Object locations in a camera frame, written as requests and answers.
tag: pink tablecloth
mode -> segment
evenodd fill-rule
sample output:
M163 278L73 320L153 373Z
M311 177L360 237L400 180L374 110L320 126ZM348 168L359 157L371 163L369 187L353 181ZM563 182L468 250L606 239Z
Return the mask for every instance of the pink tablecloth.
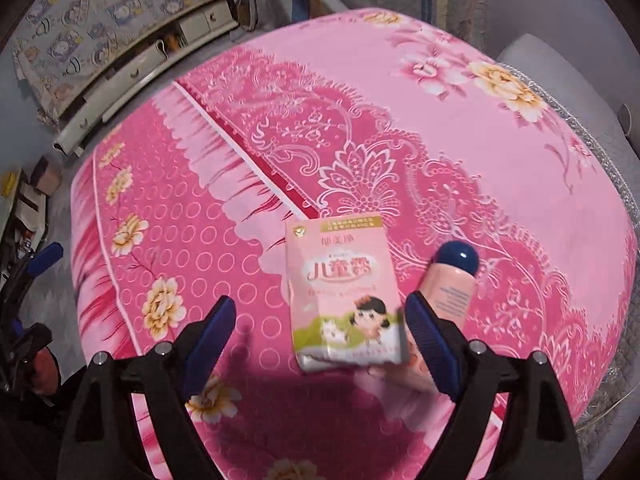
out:
M365 371L302 376L283 299L284 223L380 211L401 293L445 240L478 250L464 326L551 358L574 418L625 319L636 240L593 155L465 43L376 9L287 27L161 91L96 148L73 188L87 357L140 354L221 294L238 323L188 410L230 480L407 479L452 410ZM158 478L170 476L136 400ZM504 400L476 459L485 472Z

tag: red stripe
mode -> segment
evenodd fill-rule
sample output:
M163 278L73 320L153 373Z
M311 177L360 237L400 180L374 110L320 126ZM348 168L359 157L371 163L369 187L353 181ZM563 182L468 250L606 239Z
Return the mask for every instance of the red stripe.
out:
M290 180L286 179L264 158L255 153L252 153L247 149L246 141L242 133L239 133L237 129L217 110L211 108L193 85L184 80L177 81L177 83L184 89L185 92L187 92L187 94L191 96L191 98L194 99L194 101L196 101L200 105L200 107L204 111L206 111L209 117L216 121L216 124L218 126L220 126L223 130L226 131L226 133L229 134L229 136L247 154L247 156L254 162L254 164L258 166L258 168L260 168L265 177L269 179L269 181L282 193L284 193L284 195L289 200L291 200L301 211L303 211L307 217L318 218L320 216L318 209L316 209L316 205L304 198L295 182L291 182Z

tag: wall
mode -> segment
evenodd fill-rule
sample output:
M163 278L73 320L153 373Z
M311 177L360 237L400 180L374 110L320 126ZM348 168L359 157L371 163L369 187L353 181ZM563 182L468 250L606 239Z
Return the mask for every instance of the wall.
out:
M529 32L558 51L618 111L640 120L640 56L604 0L489 0L492 57Z
M31 174L39 158L52 148L52 128L38 122L38 107L26 81L15 77L9 47L0 53L0 173L22 167Z

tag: gold banner on box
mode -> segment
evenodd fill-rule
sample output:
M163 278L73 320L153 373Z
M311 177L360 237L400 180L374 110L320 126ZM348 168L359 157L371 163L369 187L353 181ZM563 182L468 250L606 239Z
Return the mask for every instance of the gold banner on box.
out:
M320 232L344 231L345 229L364 229L367 227L382 227L382 216L372 215L361 218L331 218L320 224Z

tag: table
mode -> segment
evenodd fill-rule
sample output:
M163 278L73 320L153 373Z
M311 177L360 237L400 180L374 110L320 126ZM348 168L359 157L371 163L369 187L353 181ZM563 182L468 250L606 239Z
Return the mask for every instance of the table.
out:
M574 418L616 348L636 239L604 170L551 108L468 44L380 9L235 47L114 129L72 191L89 358L148 351L221 294L238 322L187 409L230 480L413 478L452 410L366 370L301 375L284 220L380 211L402 295L446 240L478 250L463 327L549 355ZM154 473L169 477L141 399ZM471 473L491 459L495 403Z

